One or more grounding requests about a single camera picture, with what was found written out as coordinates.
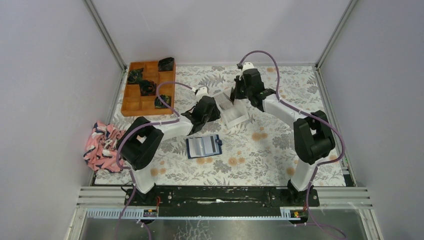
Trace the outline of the white striped credit card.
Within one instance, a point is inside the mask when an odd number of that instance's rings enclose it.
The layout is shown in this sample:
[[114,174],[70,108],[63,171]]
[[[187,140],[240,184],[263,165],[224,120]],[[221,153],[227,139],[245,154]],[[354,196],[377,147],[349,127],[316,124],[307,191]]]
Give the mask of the white striped credit card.
[[204,136],[202,141],[205,156],[216,156],[222,154],[222,142],[217,134]]

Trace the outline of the blue leather card holder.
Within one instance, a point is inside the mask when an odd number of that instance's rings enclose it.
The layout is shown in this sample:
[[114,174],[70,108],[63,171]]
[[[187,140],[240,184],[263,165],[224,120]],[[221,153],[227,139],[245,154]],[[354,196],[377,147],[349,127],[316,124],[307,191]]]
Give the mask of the blue leather card holder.
[[187,138],[185,143],[188,159],[197,159],[223,154],[223,142],[218,134]]

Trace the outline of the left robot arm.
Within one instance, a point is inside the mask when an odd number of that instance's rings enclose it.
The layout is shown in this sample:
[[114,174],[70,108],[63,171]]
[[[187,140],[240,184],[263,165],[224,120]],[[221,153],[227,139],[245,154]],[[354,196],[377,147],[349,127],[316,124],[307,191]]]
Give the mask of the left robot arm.
[[213,97],[202,96],[193,109],[170,121],[149,121],[138,117],[117,145],[117,156],[129,164],[133,184],[137,189],[136,199],[144,206],[155,200],[155,180],[148,166],[162,141],[175,137],[191,136],[199,132],[206,123],[218,120],[221,113]]

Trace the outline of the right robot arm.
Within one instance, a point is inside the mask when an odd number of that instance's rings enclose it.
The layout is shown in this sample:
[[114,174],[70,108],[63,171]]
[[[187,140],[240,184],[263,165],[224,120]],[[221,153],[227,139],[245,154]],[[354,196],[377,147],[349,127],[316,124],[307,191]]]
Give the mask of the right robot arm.
[[293,130],[294,149],[300,162],[287,184],[287,201],[293,206],[301,205],[306,199],[314,179],[316,167],[335,148],[336,142],[327,122],[326,114],[319,110],[313,113],[303,112],[288,103],[282,103],[275,90],[265,88],[259,70],[254,66],[237,66],[240,74],[234,79],[230,100],[247,99],[250,104],[270,114]]

